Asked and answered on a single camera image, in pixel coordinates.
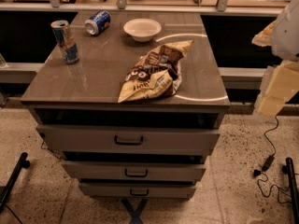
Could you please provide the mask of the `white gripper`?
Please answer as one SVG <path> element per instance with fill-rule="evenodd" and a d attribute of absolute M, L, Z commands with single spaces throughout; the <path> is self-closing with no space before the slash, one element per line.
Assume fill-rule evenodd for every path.
<path fill-rule="evenodd" d="M 283 60 L 299 61 L 299 0 L 291 2 L 255 35 L 251 43 L 259 47 L 272 45 L 272 53 Z M 299 92 L 299 62 L 277 66 L 265 90 L 258 112 L 274 117 Z"/>

